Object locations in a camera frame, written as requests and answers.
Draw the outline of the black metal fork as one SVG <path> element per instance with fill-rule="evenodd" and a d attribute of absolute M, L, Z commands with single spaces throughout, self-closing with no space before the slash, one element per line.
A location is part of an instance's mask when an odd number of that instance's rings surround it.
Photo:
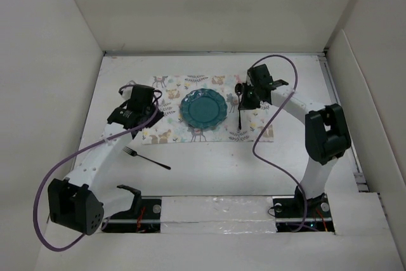
<path fill-rule="evenodd" d="M 128 155 L 132 156 L 132 157 L 141 157 L 142 159 L 147 160 L 147 161 L 150 161 L 150 162 L 154 163 L 155 165 L 158 165 L 158 166 L 160 166 L 160 167 L 162 167 L 162 168 L 164 168 L 164 169 L 166 169 L 166 170 L 171 170 L 171 167 L 170 167 L 170 166 L 168 166 L 168 165 L 166 165 L 166 164 L 163 164 L 163 163 L 161 163 L 161 162 L 157 162 L 157 161 L 152 160 L 152 159 L 150 159 L 150 158 L 147 158 L 147 157 L 145 157 L 145 156 L 143 156 L 143 155 L 140 155 L 139 153 L 137 153 L 137 151 L 131 149 L 130 147 L 124 147 L 124 148 L 123 148 L 123 151 L 124 151 L 125 153 L 127 153 Z"/>

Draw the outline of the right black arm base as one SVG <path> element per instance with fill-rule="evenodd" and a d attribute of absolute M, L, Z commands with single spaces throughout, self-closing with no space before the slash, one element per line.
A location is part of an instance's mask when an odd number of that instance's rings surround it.
<path fill-rule="evenodd" d="M 293 195 L 273 196 L 267 213 L 274 217 L 277 233 L 335 232 L 326 195 L 309 200 L 306 211 L 303 201 Z"/>

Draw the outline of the floral animal print cloth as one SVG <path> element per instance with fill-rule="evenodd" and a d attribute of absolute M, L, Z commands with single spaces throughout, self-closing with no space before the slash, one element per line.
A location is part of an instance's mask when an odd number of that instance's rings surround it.
<path fill-rule="evenodd" d="M 162 93 L 159 109 L 164 116 L 143 130 L 142 143 L 273 141 L 273 128 L 267 124 L 268 104 L 238 110 L 235 85 L 243 80 L 238 74 L 150 77 L 149 85 Z"/>

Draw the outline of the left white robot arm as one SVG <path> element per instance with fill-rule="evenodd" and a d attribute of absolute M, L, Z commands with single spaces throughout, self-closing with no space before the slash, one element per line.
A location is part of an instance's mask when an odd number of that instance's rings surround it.
<path fill-rule="evenodd" d="M 63 180 L 48 185 L 51 221 L 85 235 L 95 233 L 107 217 L 121 212 L 134 218 L 141 212 L 139 190 L 121 184 L 106 191 L 103 182 L 123 148 L 163 117 L 158 108 L 162 93 L 141 84 L 127 84 L 119 93 L 128 99 L 109 115 L 100 140 Z"/>

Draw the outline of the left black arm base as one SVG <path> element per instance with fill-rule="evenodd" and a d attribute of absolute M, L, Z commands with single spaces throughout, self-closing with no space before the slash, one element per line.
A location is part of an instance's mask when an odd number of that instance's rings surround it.
<path fill-rule="evenodd" d="M 127 209 L 106 217 L 100 227 L 104 233 L 160 233 L 162 197 L 143 197 L 141 191 L 127 185 L 118 185 L 131 199 Z"/>

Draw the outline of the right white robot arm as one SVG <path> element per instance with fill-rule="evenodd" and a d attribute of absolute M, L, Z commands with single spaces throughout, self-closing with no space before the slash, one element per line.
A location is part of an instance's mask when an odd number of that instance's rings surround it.
<path fill-rule="evenodd" d="M 285 81 L 266 85 L 238 83 L 239 110 L 258 109 L 265 102 L 276 106 L 279 114 L 286 111 L 304 125 L 304 144 L 308 162 L 302 180 L 296 187 L 293 208 L 300 216 L 308 216 L 323 198 L 328 177 L 337 160 L 351 147 L 351 138 L 343 108 L 334 103 L 315 102 Z"/>

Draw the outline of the black spoon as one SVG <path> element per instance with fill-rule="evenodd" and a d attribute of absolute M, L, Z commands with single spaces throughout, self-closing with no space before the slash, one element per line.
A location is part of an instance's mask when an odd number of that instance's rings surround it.
<path fill-rule="evenodd" d="M 242 129 L 242 120 L 241 120 L 241 110 L 240 110 L 240 104 L 241 104 L 241 96 L 243 94 L 243 84 L 242 83 L 237 83 L 235 85 L 235 93 L 238 98 L 238 112 L 239 112 L 239 121 L 238 121 L 238 131 Z"/>

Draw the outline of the teal scalloped plate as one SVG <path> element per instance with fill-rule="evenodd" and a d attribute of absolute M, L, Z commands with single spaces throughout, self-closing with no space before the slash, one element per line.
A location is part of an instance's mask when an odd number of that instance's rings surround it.
<path fill-rule="evenodd" d="M 198 129 L 215 128 L 228 113 L 224 97 L 213 89 L 201 88 L 186 94 L 180 104 L 183 121 Z"/>

